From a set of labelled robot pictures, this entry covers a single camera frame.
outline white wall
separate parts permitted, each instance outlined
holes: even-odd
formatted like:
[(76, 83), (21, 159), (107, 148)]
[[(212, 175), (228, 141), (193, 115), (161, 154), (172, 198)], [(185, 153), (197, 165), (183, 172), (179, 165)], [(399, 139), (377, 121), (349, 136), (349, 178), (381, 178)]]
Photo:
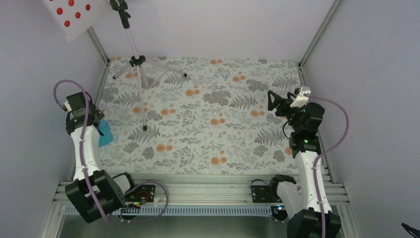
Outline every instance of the white wall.
[[(334, 0), (127, 0), (141, 54), (299, 61)], [(116, 11), (94, 24), (108, 56), (132, 56)]]
[[(420, 229), (419, 12), (418, 0), (343, 1), (304, 66), (313, 94), (349, 112), (348, 138), (329, 162), (364, 238), (411, 237), (402, 222)], [(326, 107), (327, 147), (344, 127)]]
[[(0, 237), (34, 238), (73, 169), (53, 86), (73, 79), (95, 95), (104, 63), (86, 34), (67, 44), (41, 1), (2, 1), (0, 22)], [(62, 85), (59, 96), (77, 91)]]

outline robotic hand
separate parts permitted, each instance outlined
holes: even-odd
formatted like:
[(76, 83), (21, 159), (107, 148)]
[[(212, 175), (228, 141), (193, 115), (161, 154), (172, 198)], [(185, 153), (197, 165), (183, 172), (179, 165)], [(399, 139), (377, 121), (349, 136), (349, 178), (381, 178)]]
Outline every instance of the robotic hand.
[(101, 168), (99, 157), (99, 136), (103, 135), (98, 126), (104, 114), (89, 101), (88, 123), (86, 126), (83, 145), (82, 165), (80, 158), (80, 138), (83, 131), (84, 117), (86, 113), (85, 98), (82, 92), (66, 97), (67, 101), (62, 107), (68, 111), (66, 118), (66, 131), (74, 142), (76, 152), (76, 171), (73, 183), (65, 187), (65, 194), (83, 219), (91, 223), (101, 218), (101, 213), (92, 197), (85, 181), (84, 168), (87, 169), (90, 185), (95, 192), (105, 214), (109, 214), (125, 206), (124, 194), (135, 187), (134, 180), (128, 173), (119, 174), (111, 178)]
[(290, 176), (275, 175), (271, 179), (270, 188), (273, 194), (281, 198), (286, 208), (289, 217), (288, 238), (321, 237), (322, 209), (325, 213), (325, 236), (334, 238), (341, 228), (341, 220), (339, 216), (332, 214), (326, 198), (320, 160), (315, 164), (317, 156), (321, 154), (316, 134), (325, 109), (317, 103), (308, 103), (310, 94), (308, 87), (298, 88), (294, 93), (289, 92), (287, 99), (268, 91), (268, 110), (276, 108), (275, 115), (286, 117), (294, 130), (289, 147), (299, 170), (302, 195), (298, 192), (296, 181)]

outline tripod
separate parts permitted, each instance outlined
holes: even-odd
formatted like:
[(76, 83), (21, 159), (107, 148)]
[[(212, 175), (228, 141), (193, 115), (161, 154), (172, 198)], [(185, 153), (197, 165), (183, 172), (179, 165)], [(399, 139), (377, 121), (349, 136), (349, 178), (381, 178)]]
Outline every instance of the tripod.
[[(119, 76), (122, 75), (122, 73), (125, 70), (128, 70), (129, 67), (136, 67), (137, 70), (137, 78), (139, 80), (139, 95), (140, 95), (140, 104), (141, 104), (141, 110), (142, 110), (142, 117), (143, 117), (143, 130), (147, 130), (147, 126), (146, 126), (146, 114), (144, 111), (144, 100), (143, 100), (143, 92), (146, 89), (149, 89), (151, 87), (153, 87), (156, 83), (158, 83), (158, 79), (161, 79), (162, 76), (167, 72), (167, 71), (171, 71), (177, 74), (180, 74), (184, 77), (187, 77), (186, 73), (183, 73), (181, 71), (175, 70), (171, 67), (168, 67), (166, 65), (160, 64), (160, 63), (156, 63), (153, 61), (146, 61), (146, 57), (139, 55), (139, 52), (137, 50), (136, 47), (136, 43), (134, 42), (134, 38), (133, 38), (133, 34), (131, 33), (130, 30), (130, 23), (128, 22), (128, 19), (131, 17), (130, 14), (128, 14), (128, 12), (126, 12), (126, 10), (128, 9), (127, 3), (125, 2), (125, 0), (110, 0), (109, 3), (111, 4), (111, 7), (113, 10), (118, 11), (119, 17), (121, 18), (121, 23), (122, 26), (124, 27), (124, 29), (126, 30), (127, 36), (128, 36), (128, 41), (130, 42), (130, 46), (131, 46), (131, 50), (133, 51), (134, 56), (131, 57), (131, 60), (122, 68), (120, 69), (117, 74), (115, 74), (112, 78), (116, 79)], [(163, 72), (163, 74), (157, 79), (155, 80), (151, 85), (149, 85), (149, 82), (147, 80), (146, 77), (146, 72), (144, 71), (143, 68), (143, 63), (149, 63), (151, 65), (160, 67), (165, 69), (165, 71)], [(145, 85), (145, 89), (142, 88), (142, 81)]]

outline floral mat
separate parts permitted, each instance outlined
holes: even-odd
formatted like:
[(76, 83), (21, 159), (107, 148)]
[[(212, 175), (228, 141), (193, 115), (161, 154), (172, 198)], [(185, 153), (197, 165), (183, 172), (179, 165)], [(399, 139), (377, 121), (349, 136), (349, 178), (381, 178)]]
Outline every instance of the floral mat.
[[(298, 173), (281, 130), (286, 119), (267, 110), (268, 90), (285, 96), (300, 85), (295, 62), (148, 58), (188, 77), (167, 72), (145, 91), (148, 130), (142, 131), (135, 68), (112, 78), (128, 60), (113, 59), (100, 102), (114, 136), (100, 149), (109, 173)], [(164, 72), (144, 68), (150, 83)]]

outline blue cloth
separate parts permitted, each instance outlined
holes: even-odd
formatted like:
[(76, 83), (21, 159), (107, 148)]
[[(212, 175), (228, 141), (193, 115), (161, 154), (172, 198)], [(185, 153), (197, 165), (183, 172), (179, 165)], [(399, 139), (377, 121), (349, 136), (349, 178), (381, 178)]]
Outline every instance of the blue cloth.
[(99, 147), (106, 146), (114, 140), (108, 121), (102, 119), (99, 124), (99, 130), (104, 134), (99, 137)]

